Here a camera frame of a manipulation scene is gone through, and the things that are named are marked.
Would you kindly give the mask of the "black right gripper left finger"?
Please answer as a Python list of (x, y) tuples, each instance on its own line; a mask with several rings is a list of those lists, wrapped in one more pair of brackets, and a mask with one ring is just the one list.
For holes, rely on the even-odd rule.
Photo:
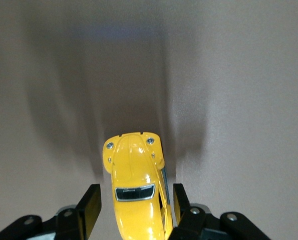
[(47, 221), (25, 215), (0, 231), (0, 240), (87, 240), (102, 207), (99, 184), (89, 186), (77, 205), (59, 209)]

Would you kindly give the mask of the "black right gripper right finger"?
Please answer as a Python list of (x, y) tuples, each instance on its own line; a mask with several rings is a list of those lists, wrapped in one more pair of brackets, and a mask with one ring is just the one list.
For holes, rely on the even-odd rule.
[(190, 203), (183, 184), (173, 185), (177, 226), (170, 240), (268, 240), (245, 215), (229, 211), (216, 218), (203, 204)]

